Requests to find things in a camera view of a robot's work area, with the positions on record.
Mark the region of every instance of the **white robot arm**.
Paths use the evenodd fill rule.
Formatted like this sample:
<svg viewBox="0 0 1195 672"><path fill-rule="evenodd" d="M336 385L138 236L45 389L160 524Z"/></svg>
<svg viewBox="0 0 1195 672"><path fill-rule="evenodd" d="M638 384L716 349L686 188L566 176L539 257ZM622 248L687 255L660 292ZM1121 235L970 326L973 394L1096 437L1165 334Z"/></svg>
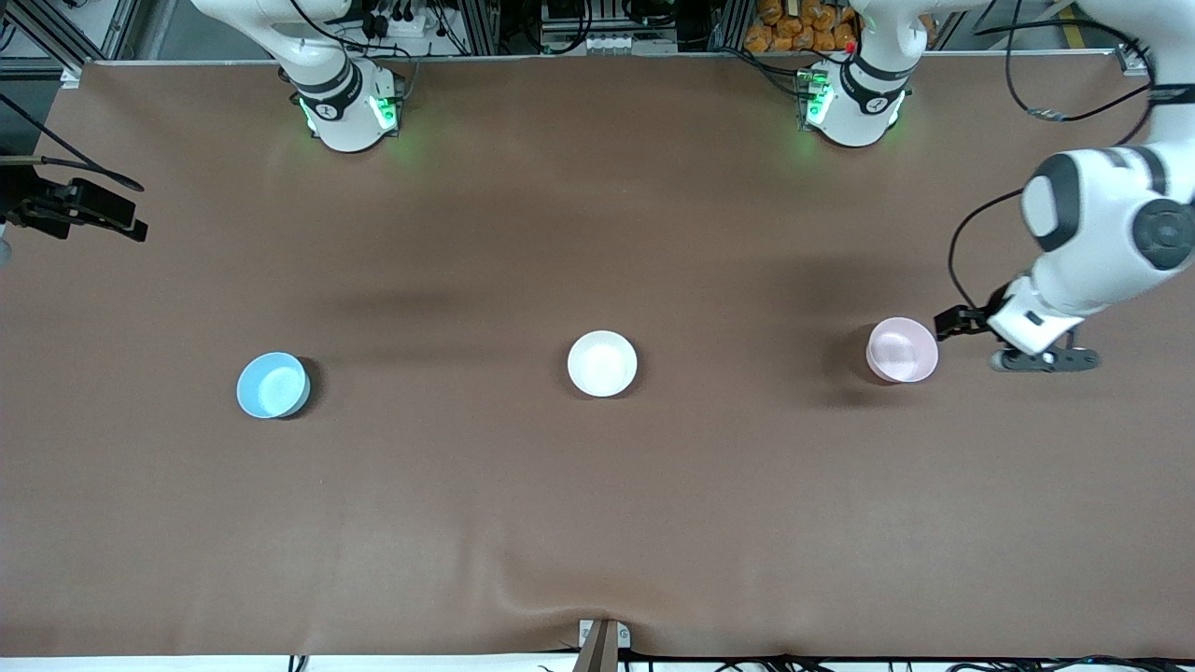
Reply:
<svg viewBox="0 0 1195 672"><path fill-rule="evenodd" d="M292 0L191 0L262 45L299 90L307 124L337 152L360 152L398 128L394 73L311 31ZM295 0L312 22L344 16L353 0Z"/></svg>
<svg viewBox="0 0 1195 672"><path fill-rule="evenodd" d="M905 84L925 54L921 14L969 10L985 0L851 0L863 22L858 48L814 66L829 93L809 106L807 123L845 147L864 147L896 123Z"/></svg>
<svg viewBox="0 0 1195 672"><path fill-rule="evenodd" d="M1195 250L1195 0L1080 6L1148 47L1152 132L1140 146L1054 154L1025 185L1022 213L1042 255L981 319L1035 361L1084 319L1185 270Z"/></svg>

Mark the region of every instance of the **table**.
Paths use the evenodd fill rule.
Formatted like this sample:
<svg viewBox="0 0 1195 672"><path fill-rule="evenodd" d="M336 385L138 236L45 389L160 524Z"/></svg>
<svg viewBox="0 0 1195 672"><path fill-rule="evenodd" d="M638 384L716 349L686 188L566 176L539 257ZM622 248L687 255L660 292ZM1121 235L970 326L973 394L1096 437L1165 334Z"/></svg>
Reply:
<svg viewBox="0 0 1195 672"><path fill-rule="evenodd" d="M1134 83L1018 59L1040 106ZM1104 366L926 384L858 337L957 301L957 221L1087 123L932 57L844 149L725 59L429 63L403 135L336 155L271 67L94 66L51 127L142 181L143 245L10 232L0 653L471 653L629 623L654 654L1190 656L1195 275L1091 319ZM66 173L45 171L63 178ZM1034 258L975 222L986 294ZM642 375L580 398L569 344ZM315 362L261 422L240 368Z"/></svg>

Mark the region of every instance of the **white bowl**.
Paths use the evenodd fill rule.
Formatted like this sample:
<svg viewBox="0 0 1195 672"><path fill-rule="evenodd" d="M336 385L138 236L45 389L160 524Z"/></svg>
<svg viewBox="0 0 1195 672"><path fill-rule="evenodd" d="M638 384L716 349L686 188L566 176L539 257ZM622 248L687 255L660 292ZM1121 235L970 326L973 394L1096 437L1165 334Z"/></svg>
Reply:
<svg viewBox="0 0 1195 672"><path fill-rule="evenodd" d="M938 341L920 322L889 317L871 330L868 366L889 383L925 380L938 367Z"/></svg>
<svg viewBox="0 0 1195 672"><path fill-rule="evenodd" d="M638 367L635 347L613 331L590 331L569 350L569 378L590 397L613 397L626 390Z"/></svg>
<svg viewBox="0 0 1195 672"><path fill-rule="evenodd" d="M249 362L237 380L241 410L262 420L286 417L307 403L311 378L302 362L287 353L266 353Z"/></svg>

